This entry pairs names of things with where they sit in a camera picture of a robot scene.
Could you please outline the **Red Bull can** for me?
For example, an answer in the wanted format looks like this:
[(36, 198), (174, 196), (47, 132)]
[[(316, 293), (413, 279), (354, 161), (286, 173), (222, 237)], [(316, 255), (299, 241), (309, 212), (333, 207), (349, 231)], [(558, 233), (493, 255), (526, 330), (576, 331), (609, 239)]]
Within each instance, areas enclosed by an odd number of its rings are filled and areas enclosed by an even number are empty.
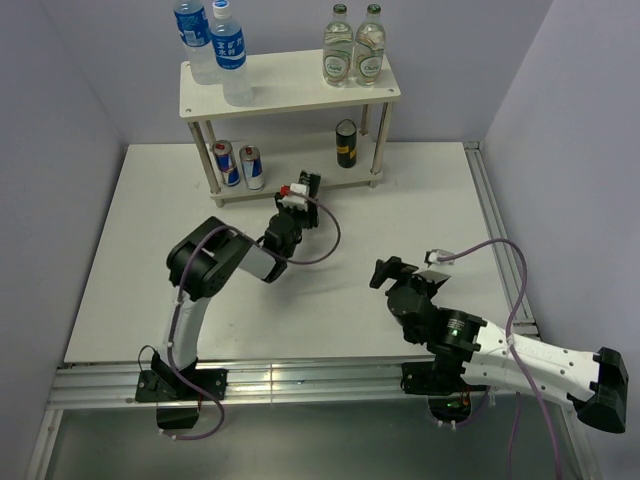
[(222, 183), (234, 187), (240, 182), (240, 173), (234, 157), (232, 144), (227, 140), (219, 140), (213, 144), (212, 153), (221, 173)]
[(253, 145), (245, 145), (240, 149), (240, 160), (247, 188), (259, 191), (264, 188), (264, 176), (260, 151)]

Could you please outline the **dark coffee can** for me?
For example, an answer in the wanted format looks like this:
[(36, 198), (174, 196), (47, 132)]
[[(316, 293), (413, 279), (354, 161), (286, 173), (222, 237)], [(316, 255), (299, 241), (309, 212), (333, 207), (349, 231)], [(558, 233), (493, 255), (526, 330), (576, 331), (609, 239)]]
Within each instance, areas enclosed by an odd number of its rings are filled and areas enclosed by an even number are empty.
[(350, 119), (340, 121), (335, 127), (335, 136), (338, 165), (342, 168), (352, 168), (357, 161), (356, 124)]
[(304, 198), (302, 199), (304, 209), (309, 212), (316, 210), (317, 206), (314, 202), (309, 201), (309, 198), (317, 198), (321, 184), (321, 176), (317, 172), (302, 170), (297, 184), (298, 192), (304, 195)]

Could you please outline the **blue-label water bottle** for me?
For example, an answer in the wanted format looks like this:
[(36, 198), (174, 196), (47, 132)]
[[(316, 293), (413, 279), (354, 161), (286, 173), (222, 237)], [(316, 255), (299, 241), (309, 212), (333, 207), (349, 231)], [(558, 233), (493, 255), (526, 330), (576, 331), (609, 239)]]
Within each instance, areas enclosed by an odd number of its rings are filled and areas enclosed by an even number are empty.
[(233, 16), (227, 0), (213, 1), (212, 9), (214, 23), (211, 35), (216, 61), (221, 70), (224, 99), (232, 106), (248, 105), (253, 95), (242, 27)]
[(175, 1), (173, 11), (194, 81), (200, 85), (217, 84), (219, 67), (203, 3), (198, 0)]

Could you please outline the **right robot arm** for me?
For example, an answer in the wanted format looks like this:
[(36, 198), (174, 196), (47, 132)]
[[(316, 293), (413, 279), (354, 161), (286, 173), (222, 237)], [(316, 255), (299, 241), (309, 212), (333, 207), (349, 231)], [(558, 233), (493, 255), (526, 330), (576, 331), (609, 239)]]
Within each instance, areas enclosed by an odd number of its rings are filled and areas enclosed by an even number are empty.
[(507, 389), (575, 410), (597, 430), (626, 430), (629, 375), (621, 354), (557, 347), (508, 333), (495, 323), (433, 303), (448, 281), (437, 265), (422, 270), (392, 256), (375, 263), (370, 287), (386, 291), (387, 308), (406, 342), (433, 354), (424, 362), (402, 366), (402, 390), (410, 395), (448, 396), (466, 388)]

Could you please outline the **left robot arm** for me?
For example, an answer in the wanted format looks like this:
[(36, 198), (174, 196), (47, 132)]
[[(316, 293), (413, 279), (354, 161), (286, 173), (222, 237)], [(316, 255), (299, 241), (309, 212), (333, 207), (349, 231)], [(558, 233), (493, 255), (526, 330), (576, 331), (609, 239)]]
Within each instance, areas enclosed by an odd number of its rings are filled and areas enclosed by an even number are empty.
[(270, 284), (287, 269), (302, 231), (319, 225), (317, 194), (300, 183), (275, 194), (277, 213), (260, 241), (209, 217), (169, 253), (169, 281), (176, 288), (174, 317), (153, 355), (148, 388), (168, 400), (184, 400), (195, 386), (197, 343), (210, 300), (240, 269)]

